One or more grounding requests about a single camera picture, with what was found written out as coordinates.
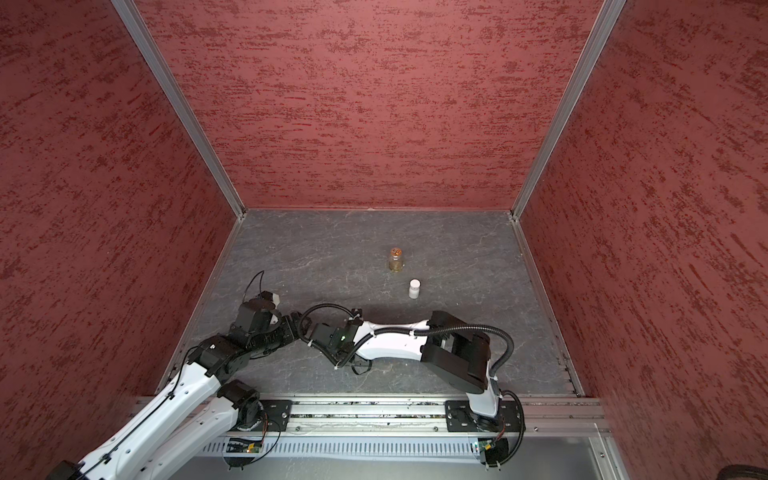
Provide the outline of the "white pill bottle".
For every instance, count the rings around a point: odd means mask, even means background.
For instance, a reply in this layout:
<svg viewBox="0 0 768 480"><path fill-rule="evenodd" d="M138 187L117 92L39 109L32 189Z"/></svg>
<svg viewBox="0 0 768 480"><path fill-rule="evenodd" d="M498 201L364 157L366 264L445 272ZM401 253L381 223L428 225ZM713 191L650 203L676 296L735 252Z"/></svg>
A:
<svg viewBox="0 0 768 480"><path fill-rule="evenodd" d="M412 279L408 285L408 296L410 299L417 299L420 295L421 282L418 279Z"/></svg>

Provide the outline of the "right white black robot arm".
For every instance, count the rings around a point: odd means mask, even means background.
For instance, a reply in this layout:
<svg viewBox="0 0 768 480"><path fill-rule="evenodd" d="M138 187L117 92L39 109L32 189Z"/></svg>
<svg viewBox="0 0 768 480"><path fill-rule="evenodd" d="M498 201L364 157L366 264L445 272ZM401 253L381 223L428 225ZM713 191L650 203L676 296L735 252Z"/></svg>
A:
<svg viewBox="0 0 768 480"><path fill-rule="evenodd" d="M337 370L361 375L379 359L418 362L466 395L468 416L478 429L506 429L497 373L515 344L498 327L468 324L438 310L416 323L384 325L363 319L359 309L324 303L300 314L297 328L300 339Z"/></svg>

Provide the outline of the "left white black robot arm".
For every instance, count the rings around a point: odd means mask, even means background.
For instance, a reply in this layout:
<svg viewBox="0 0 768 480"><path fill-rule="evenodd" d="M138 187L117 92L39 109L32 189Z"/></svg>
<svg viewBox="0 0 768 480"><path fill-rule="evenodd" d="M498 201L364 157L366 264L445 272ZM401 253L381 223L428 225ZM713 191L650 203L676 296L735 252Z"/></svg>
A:
<svg viewBox="0 0 768 480"><path fill-rule="evenodd" d="M60 462L49 478L168 479L232 429L264 440L278 417L234 376L300 334L299 313L282 315L265 299L242 304L229 332L191 348L175 378L133 419L83 459Z"/></svg>

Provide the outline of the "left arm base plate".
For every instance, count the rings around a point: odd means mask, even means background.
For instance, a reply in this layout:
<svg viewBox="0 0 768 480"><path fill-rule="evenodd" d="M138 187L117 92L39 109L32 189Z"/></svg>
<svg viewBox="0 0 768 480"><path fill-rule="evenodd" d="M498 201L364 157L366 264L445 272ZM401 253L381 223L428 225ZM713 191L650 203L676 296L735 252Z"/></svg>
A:
<svg viewBox="0 0 768 480"><path fill-rule="evenodd" d="M235 429L244 432L269 429L285 432L292 407L291 400L262 399L250 402L239 410Z"/></svg>

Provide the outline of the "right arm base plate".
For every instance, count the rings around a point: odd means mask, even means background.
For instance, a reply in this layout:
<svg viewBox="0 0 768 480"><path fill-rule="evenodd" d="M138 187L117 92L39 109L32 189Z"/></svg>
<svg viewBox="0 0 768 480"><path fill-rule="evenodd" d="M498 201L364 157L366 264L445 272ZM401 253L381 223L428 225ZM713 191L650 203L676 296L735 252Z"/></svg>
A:
<svg viewBox="0 0 768 480"><path fill-rule="evenodd" d="M493 418L473 413L468 401L449 400L445 402L445 416L449 432L518 433L522 429L521 408L511 400L502 400Z"/></svg>

